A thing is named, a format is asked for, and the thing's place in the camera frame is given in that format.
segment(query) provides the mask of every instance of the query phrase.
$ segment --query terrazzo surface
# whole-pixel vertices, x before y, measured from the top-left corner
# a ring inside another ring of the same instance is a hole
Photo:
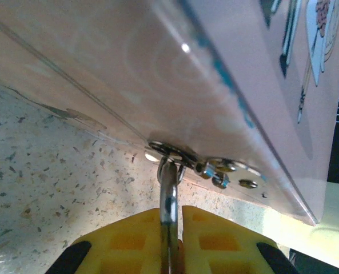
[[[0,91],[0,273],[44,273],[76,238],[159,205],[157,166]],[[266,236],[279,214],[184,180],[193,205]],[[182,234],[180,212],[180,231]]]

